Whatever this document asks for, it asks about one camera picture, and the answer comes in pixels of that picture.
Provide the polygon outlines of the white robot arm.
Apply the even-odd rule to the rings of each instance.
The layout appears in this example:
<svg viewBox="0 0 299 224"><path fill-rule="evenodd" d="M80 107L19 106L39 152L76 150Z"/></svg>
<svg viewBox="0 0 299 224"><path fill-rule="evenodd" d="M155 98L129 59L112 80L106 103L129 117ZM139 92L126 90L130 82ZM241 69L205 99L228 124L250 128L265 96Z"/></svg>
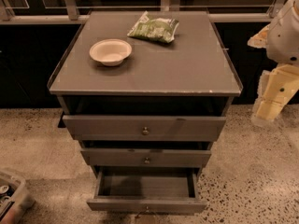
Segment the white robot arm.
<svg viewBox="0 0 299 224"><path fill-rule="evenodd" d="M274 121L299 91L299 0L288 0L248 45L266 49L267 57L278 64L271 72L263 70L252 108L252 122L263 126Z"/></svg>

